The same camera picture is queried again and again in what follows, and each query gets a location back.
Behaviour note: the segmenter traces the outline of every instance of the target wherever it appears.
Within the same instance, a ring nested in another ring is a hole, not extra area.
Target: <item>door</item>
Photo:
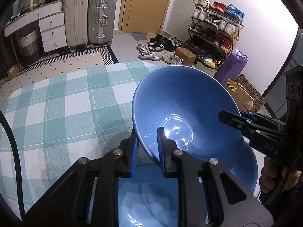
[[[125,0],[122,33],[159,33],[169,0]]]

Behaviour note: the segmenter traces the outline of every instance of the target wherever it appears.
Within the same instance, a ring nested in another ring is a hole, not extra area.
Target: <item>silver bolt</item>
[[[87,162],[87,158],[85,158],[85,157],[81,157],[78,159],[79,164],[85,164],[86,162]]]
[[[174,151],[174,154],[175,154],[175,155],[181,156],[181,155],[183,154],[183,151],[180,150],[180,149],[176,149],[176,150]]]
[[[121,149],[115,149],[113,151],[114,155],[121,155],[122,154],[122,150]]]
[[[212,164],[212,165],[217,165],[219,163],[218,159],[216,158],[210,158],[209,159],[209,162]]]

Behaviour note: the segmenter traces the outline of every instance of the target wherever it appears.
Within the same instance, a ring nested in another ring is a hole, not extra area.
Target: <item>purple plastic bag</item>
[[[248,55],[243,54],[238,49],[234,49],[226,58],[223,65],[218,69],[214,78],[223,86],[226,85],[227,80],[235,81],[240,75],[248,61]]]

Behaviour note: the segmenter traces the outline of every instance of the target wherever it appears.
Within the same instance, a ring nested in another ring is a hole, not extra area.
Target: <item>suitcase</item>
[[[88,41],[95,44],[111,45],[117,0],[89,0],[88,2]]]
[[[65,0],[64,24],[68,47],[87,44],[88,0]]]

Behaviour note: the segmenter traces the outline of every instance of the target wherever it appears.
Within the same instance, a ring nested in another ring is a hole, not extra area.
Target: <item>desk leg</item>
[[[11,43],[12,43],[12,47],[13,47],[13,51],[14,51],[14,55],[15,55],[15,58],[16,58],[16,61],[17,61],[17,66],[18,68],[20,69],[22,66],[18,60],[18,56],[16,54],[16,50],[15,50],[15,46],[14,46],[14,41],[13,41],[13,37],[12,37],[12,34],[10,34],[10,39],[11,39]]]

